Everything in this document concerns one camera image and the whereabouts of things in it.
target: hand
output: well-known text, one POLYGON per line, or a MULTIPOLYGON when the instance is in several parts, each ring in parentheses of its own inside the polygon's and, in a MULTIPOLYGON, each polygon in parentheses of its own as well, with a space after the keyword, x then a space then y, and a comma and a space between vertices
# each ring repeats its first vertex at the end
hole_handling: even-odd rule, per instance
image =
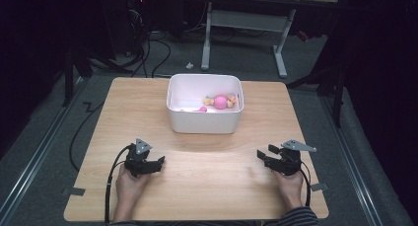
POLYGON ((302 183, 304 182, 302 173, 297 172, 292 176, 284 176, 276 171, 273 173, 279 182, 279 190, 285 200, 287 210, 303 206, 301 201, 302 183))
POLYGON ((137 176, 136 178, 125 169, 122 164, 116 180, 117 206, 114 211, 113 223, 132 220, 132 209, 144 190, 145 184, 151 175, 137 176))

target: wire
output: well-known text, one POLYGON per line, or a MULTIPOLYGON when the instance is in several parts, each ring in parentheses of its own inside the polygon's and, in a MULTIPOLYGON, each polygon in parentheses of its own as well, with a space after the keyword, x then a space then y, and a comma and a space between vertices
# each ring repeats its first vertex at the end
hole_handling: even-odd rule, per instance
POLYGON ((110 188, 111 188, 111 180, 113 179, 113 171, 116 168, 117 165, 123 163, 117 163, 117 161, 120 158, 120 155, 123 154, 123 152, 125 152, 127 149, 129 149, 130 145, 124 147, 119 154, 117 155, 116 159, 114 159, 113 165, 111 166, 110 169, 110 173, 108 174, 108 178, 107 178, 107 184, 106 184, 106 188, 105 188, 105 198, 104 198, 104 224, 108 225, 110 220, 109 220, 109 209, 110 209, 110 188))
POLYGON ((301 173, 304 176, 305 181, 307 182, 307 201, 305 201, 305 206, 310 206, 311 204, 311 180, 308 180, 307 175, 301 169, 301 173))
POLYGON ((142 23, 143 23, 141 14, 139 14, 137 11, 135 11, 133 9, 130 9, 129 13, 130 13, 129 16, 130 16, 130 19, 131 19, 131 24, 130 25, 132 27, 133 34, 134 34, 135 37, 138 37, 139 32, 141 30, 139 30, 139 32, 138 32, 136 27, 138 25, 141 26, 142 23))
POLYGON ((69 148, 69 156, 70 156, 70 161, 71 161, 71 165, 73 165, 74 169, 77 172, 80 172, 80 169, 76 166, 76 164, 74 163, 73 160, 73 145, 74 142, 77 138, 78 133, 80 132, 81 128, 84 126, 84 124, 87 122, 87 120, 90 118, 90 116, 92 116, 105 102, 102 102, 101 104, 99 104, 94 110, 92 110, 89 115, 86 116, 86 118, 84 118, 83 122, 80 124, 80 126, 78 127, 77 131, 74 133, 73 138, 71 140, 70 143, 70 148, 69 148))
POLYGON ((120 164, 125 163, 125 162, 126 162, 126 161, 124 161, 124 160, 123 160, 123 161, 120 161, 119 163, 117 163, 117 164, 116 164, 116 167, 117 167, 118 165, 120 165, 120 164))
POLYGON ((147 44, 148 44, 147 54, 146 54, 145 58, 142 59, 142 62, 138 65, 138 67, 132 72, 131 77, 134 77, 136 72, 139 70, 139 68, 141 68, 141 66, 143 66, 144 67, 144 75, 145 75, 146 78, 148 78, 147 69, 145 68, 145 61, 148 59, 148 56, 150 55, 150 47, 151 47, 150 46, 150 35, 148 35, 147 44))
POLYGON ((308 168, 308 166, 307 166, 304 162, 302 162, 302 164, 304 164, 305 168, 306 168, 306 169, 307 169, 307 171, 308 171, 308 176, 309 176, 310 183, 311 183, 311 171, 310 171, 310 169, 308 168))
POLYGON ((165 42, 163 42, 163 41, 159 41, 159 40, 151 40, 151 41, 154 41, 154 42, 159 42, 159 43, 161 43, 161 44, 163 44, 163 45, 165 45, 168 49, 169 49, 169 53, 167 54, 167 56, 166 56, 166 58, 164 58, 164 60, 162 61, 162 62, 160 62, 156 67, 154 67, 154 69, 153 69, 153 72, 151 73, 151 78, 154 78, 154 74, 155 74, 155 72, 156 72, 156 70, 157 70, 157 68, 159 68, 165 61, 167 61, 167 59, 169 59, 169 57, 170 57, 170 54, 172 54, 172 50, 170 49, 170 46, 169 45, 167 45, 165 42))
POLYGON ((94 59, 98 60, 99 62, 101 62, 102 64, 106 65, 107 67, 115 70, 115 71, 119 71, 122 73, 129 73, 129 70, 126 70, 123 66, 120 66, 108 59, 105 59, 103 57, 101 57, 100 55, 96 54, 93 51, 88 50, 85 47, 79 46, 80 51, 83 52, 87 57, 93 57, 94 59))
POLYGON ((207 10, 207 7, 208 7, 208 3, 206 2, 205 7, 203 8, 202 16, 200 17, 199 22, 196 24, 196 26, 194 28, 192 28, 190 30, 187 30, 187 31, 183 31, 184 33, 192 32, 192 31, 196 31, 196 30, 200 30, 201 28, 204 28, 204 26, 201 26, 201 27, 199 27, 199 26, 202 24, 203 18, 205 17, 205 14, 206 14, 205 12, 207 10))
POLYGON ((133 25, 131 23, 131 26, 132 26, 132 28, 134 30, 134 47, 138 47, 137 48, 137 51, 136 51, 135 57, 132 60, 126 62, 126 63, 123 63, 123 64, 118 65, 118 64, 115 64, 114 62, 111 62, 110 60, 101 58, 98 55, 93 54, 92 52, 88 52, 87 53, 88 56, 95 58, 100 63, 102 63, 102 64, 105 65, 105 66, 102 66, 102 65, 99 65, 98 63, 90 60, 90 63, 91 63, 92 66, 95 66, 95 67, 100 68, 100 69, 108 69, 108 68, 111 68, 111 69, 114 69, 116 71, 129 72, 125 68, 127 68, 127 67, 129 67, 131 65, 134 65, 134 64, 138 63, 139 61, 141 61, 143 59, 143 57, 144 57, 144 49, 143 49, 143 47, 141 45, 141 42, 144 40, 144 38, 145 38, 144 36, 148 33, 149 22, 147 20, 145 20, 146 22, 144 22, 144 20, 141 17, 141 14, 139 14, 135 10, 129 10, 128 12, 129 13, 132 13, 135 16, 135 18, 134 18, 135 23, 136 23, 136 21, 138 19, 140 19, 139 20, 140 21, 139 24, 140 24, 140 26, 143 25, 143 27, 141 27, 138 30, 138 32, 137 32, 137 29, 135 28, 135 25, 133 25))

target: white desk leg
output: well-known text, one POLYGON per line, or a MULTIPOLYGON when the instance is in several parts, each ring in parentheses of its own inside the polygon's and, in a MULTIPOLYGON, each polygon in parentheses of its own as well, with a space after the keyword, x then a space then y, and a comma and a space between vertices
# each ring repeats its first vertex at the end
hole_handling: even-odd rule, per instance
POLYGON ((209 59, 210 59, 210 29, 212 24, 212 2, 208 2, 208 13, 206 18, 206 37, 205 43, 203 44, 203 54, 202 54, 202 70, 209 69, 209 59))
POLYGON ((290 11, 289 17, 286 20, 285 28, 280 38, 279 44, 273 46, 274 57, 276 57, 276 65, 277 65, 277 69, 279 70, 279 76, 281 78, 287 77, 286 67, 285 67, 285 63, 283 62, 283 57, 282 57, 282 49, 283 49, 283 45, 285 44, 286 37, 289 33, 290 27, 292 26, 295 13, 296 13, 295 9, 290 11))

